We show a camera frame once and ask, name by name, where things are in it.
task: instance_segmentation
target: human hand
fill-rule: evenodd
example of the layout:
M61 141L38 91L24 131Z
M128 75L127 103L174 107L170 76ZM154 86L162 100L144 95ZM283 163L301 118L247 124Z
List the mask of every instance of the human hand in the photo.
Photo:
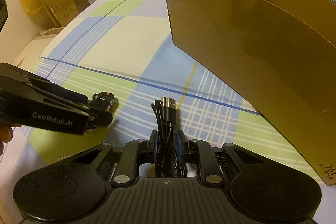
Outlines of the human hand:
M3 153L3 143L8 143L13 139L12 127L21 126L18 123L0 122L0 156Z

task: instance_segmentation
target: textured grip surface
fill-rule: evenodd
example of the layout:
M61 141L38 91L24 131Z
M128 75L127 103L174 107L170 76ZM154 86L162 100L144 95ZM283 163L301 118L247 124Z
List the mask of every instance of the textured grip surface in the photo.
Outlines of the textured grip surface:
M23 224L34 222L25 220ZM116 188L90 215L71 224L257 224L237 211L218 188L199 184L196 177L139 178Z

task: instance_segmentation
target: open cardboard box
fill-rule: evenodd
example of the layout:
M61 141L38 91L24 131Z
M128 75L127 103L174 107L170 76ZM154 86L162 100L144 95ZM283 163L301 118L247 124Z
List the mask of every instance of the open cardboard box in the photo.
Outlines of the open cardboard box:
M167 0L167 6L174 44L263 114L327 185L336 184L336 5Z
M65 27L90 6L88 0L41 0L55 27Z

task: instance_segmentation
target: finger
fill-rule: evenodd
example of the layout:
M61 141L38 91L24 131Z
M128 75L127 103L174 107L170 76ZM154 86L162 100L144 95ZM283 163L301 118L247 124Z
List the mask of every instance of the finger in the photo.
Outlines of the finger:
M10 123L9 125L11 127L20 127L21 126L21 124L19 124L19 123Z
M8 143L13 139L13 130L10 126L0 127L0 140L2 142Z

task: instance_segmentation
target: white wall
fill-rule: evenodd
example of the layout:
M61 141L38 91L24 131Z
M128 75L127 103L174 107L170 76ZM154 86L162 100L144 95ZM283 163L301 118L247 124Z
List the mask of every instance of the white wall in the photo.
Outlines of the white wall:
M5 0L9 17L0 32L0 62L12 63L40 30L53 27L44 10L33 17L24 12L19 0Z

